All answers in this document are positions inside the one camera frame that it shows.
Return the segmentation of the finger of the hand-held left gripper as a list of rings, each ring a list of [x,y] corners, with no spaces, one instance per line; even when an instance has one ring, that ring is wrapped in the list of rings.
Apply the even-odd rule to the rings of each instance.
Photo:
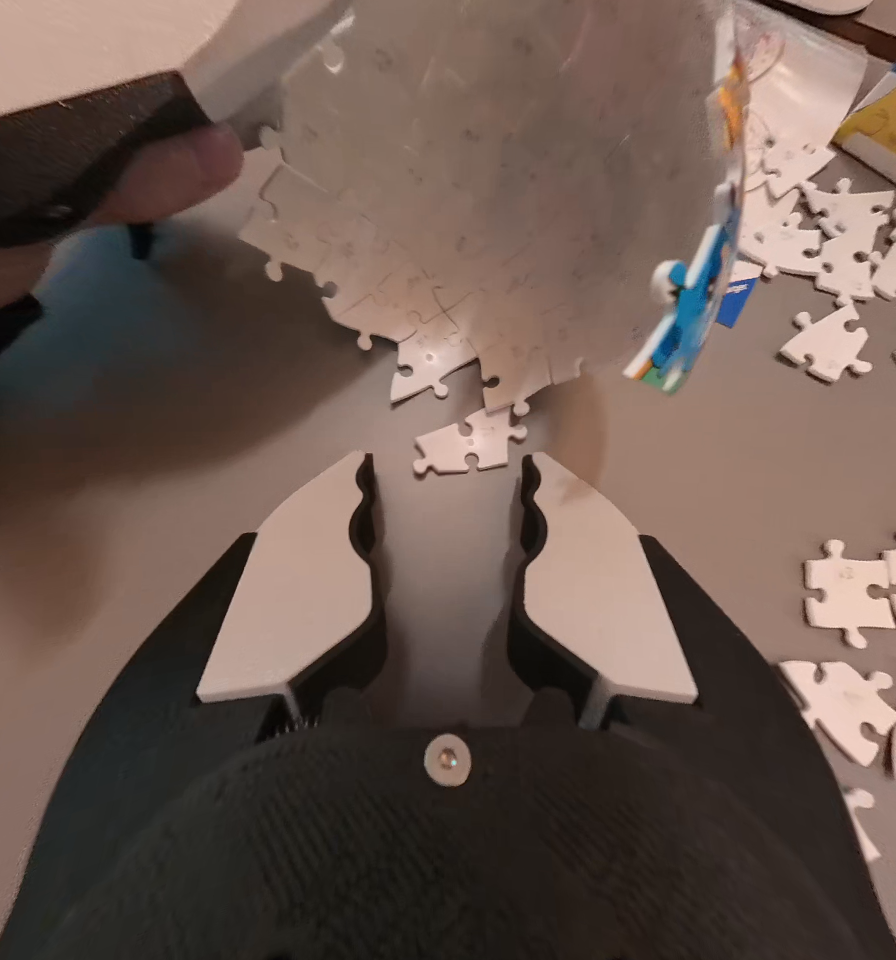
[[[351,28],[346,1],[0,1],[0,128],[10,116],[178,74],[244,150],[276,124],[282,79]]]

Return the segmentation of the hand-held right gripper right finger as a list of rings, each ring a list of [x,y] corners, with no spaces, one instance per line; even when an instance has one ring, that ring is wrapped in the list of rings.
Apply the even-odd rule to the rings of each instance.
[[[522,460],[523,551],[507,655],[532,692],[597,730],[620,697],[694,707],[700,690],[634,524],[547,453]]]

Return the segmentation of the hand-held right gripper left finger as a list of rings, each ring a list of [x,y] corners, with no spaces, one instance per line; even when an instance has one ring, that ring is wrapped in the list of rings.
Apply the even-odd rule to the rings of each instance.
[[[258,528],[202,672],[203,704],[279,695],[320,706],[364,690],[388,653],[371,552],[373,458],[356,450],[286,498]]]

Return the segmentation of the partly built puzzle ball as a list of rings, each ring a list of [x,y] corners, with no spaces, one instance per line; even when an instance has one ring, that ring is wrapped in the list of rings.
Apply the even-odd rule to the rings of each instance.
[[[736,2],[356,2],[286,76],[238,239],[397,347],[392,405],[477,364],[527,414],[583,366],[666,394],[736,259]]]

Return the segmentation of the pile of white puzzle pieces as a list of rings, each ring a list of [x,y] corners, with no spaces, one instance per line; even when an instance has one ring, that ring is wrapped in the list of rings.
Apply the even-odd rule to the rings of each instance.
[[[896,306],[896,193],[857,192],[848,177],[819,188],[810,176],[835,157],[830,148],[770,138],[747,153],[747,179],[733,285],[759,277],[801,277],[833,301],[826,315],[800,312],[777,356],[808,376],[834,383],[873,369],[858,306],[882,299]],[[896,349],[893,354],[896,366]]]

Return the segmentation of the paper puzzle leaflet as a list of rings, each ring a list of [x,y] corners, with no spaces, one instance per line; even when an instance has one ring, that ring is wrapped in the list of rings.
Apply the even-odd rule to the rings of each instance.
[[[830,142],[865,72],[862,54],[753,3],[739,2],[716,25],[707,107],[720,182],[712,242],[703,261],[708,327],[732,327],[758,279],[835,272],[837,296],[854,291],[841,271],[872,249],[845,235],[884,210],[842,181],[816,198],[815,179],[836,157]]]

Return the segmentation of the person's left hand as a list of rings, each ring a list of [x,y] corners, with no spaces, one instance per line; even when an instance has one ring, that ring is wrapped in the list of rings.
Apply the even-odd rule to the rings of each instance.
[[[224,124],[144,147],[85,220],[46,241],[0,247],[0,308],[34,291],[64,238],[98,227],[162,221],[190,210],[238,179],[244,154],[238,134]]]

